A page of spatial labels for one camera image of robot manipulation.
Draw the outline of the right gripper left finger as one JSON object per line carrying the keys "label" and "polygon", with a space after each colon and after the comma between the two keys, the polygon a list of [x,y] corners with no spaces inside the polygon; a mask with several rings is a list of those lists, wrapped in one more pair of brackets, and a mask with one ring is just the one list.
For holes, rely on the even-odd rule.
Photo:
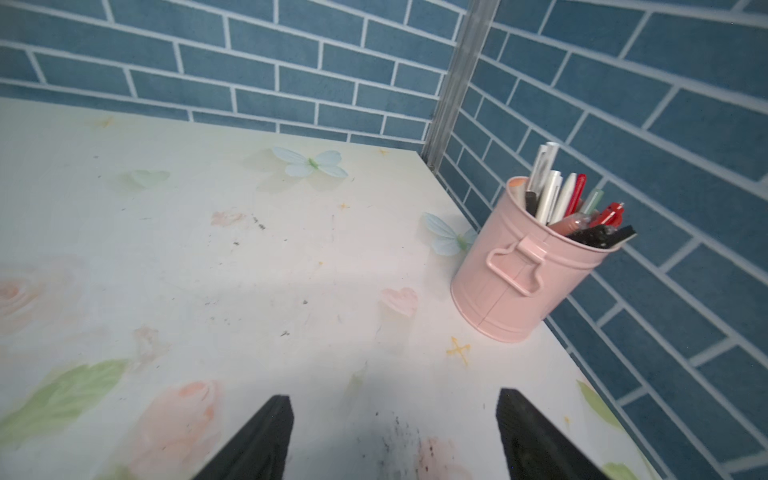
{"label": "right gripper left finger", "polygon": [[272,396],[194,480],[280,480],[294,425],[287,395]]}

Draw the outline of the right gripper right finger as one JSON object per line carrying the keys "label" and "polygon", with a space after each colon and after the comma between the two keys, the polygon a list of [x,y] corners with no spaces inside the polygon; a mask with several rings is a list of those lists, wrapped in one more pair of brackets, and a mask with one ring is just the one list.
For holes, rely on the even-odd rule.
{"label": "right gripper right finger", "polygon": [[609,479],[520,391],[500,390],[496,420],[511,479]]}

